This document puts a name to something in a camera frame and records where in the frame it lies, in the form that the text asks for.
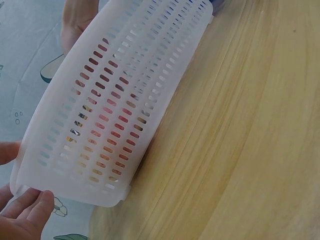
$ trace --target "hand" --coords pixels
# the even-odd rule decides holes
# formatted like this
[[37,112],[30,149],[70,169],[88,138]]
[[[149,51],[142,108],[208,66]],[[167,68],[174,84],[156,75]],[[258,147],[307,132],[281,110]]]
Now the hand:
[[62,13],[61,45],[67,55],[99,11],[99,0],[66,0]]
[[[0,165],[15,159],[19,147],[19,143],[0,142]],[[0,212],[12,197],[9,184],[0,188]],[[1,212],[0,239],[40,240],[54,206],[52,192],[30,188]]]

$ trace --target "white plastic basket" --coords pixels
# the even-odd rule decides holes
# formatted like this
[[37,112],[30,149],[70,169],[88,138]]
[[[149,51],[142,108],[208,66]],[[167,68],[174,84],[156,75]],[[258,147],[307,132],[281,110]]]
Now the white plastic basket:
[[98,206],[124,200],[200,39],[208,0],[110,0],[61,64],[10,179]]

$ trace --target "wooden table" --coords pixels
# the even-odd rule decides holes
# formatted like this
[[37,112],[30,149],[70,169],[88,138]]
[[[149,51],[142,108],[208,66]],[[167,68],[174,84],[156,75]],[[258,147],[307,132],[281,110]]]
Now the wooden table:
[[229,0],[92,240],[320,239],[320,0]]

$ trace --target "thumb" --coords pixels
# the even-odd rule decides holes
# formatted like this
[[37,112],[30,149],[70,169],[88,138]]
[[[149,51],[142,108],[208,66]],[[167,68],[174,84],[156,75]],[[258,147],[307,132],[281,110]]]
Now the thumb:
[[19,142],[0,142],[0,165],[14,160],[19,152]]

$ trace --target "wooden surface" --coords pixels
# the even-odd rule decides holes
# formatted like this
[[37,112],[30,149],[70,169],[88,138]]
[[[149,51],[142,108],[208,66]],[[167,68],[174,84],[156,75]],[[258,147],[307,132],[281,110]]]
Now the wooden surface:
[[320,239],[320,1],[229,0],[92,240]]

